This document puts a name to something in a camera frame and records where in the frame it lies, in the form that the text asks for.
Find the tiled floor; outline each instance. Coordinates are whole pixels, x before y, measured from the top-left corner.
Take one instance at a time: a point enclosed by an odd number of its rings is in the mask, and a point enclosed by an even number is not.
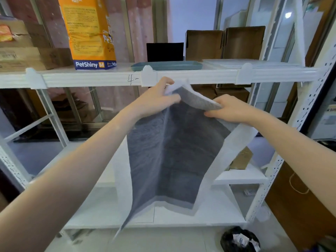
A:
[[[258,237],[262,251],[297,251],[275,216],[248,227]],[[116,229],[84,230],[73,245],[55,240],[46,252],[223,252],[219,243],[224,227],[129,228],[112,242]]]

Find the forearm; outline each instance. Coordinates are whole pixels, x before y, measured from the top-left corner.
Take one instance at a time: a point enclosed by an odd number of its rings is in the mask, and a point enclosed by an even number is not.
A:
[[[336,216],[336,153],[263,111],[255,115],[251,125]]]
[[[44,251],[88,196],[137,121],[128,108],[58,161],[0,214],[0,251]],[[15,242],[14,237],[25,237]]]

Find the cord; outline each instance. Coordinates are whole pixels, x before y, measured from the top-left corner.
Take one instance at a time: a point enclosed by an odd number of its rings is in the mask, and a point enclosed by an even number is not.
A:
[[[292,185],[292,178],[294,177],[294,175],[295,175],[295,172],[289,177],[289,184],[291,185],[292,189],[294,189],[295,191],[297,191],[299,194],[302,194],[302,195],[306,195],[306,194],[308,194],[309,191],[310,191],[309,189],[308,189],[307,191],[305,191],[304,193],[302,193],[302,192],[296,190],[296,189],[293,187],[293,185]]]

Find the plastic tray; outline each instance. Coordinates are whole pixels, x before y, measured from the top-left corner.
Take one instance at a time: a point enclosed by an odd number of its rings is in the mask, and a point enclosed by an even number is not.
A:
[[[145,65],[150,65],[156,71],[172,70],[200,70],[203,64],[197,61],[166,61],[166,62],[140,62],[131,66],[134,72],[142,71]]]

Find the gray absorbent pad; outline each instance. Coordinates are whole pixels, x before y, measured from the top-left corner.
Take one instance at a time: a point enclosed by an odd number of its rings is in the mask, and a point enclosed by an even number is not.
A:
[[[194,215],[213,181],[257,134],[250,126],[204,116],[221,106],[189,84],[169,85],[166,94],[172,93],[181,102],[140,119],[121,145],[127,144],[129,164],[113,166],[119,231],[153,206]]]

